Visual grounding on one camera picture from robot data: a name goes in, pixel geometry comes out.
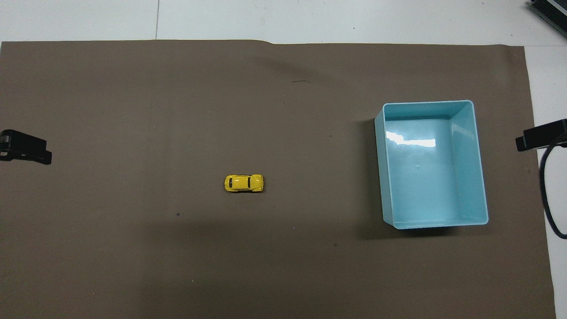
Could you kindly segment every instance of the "brown mat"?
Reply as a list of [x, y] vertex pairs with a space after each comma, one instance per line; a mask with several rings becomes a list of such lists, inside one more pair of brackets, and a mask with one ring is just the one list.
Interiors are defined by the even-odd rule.
[[[3, 43], [0, 68], [0, 127], [53, 152], [0, 162], [1, 318], [555, 316], [522, 47]], [[373, 119], [457, 99], [490, 221], [396, 230]]]

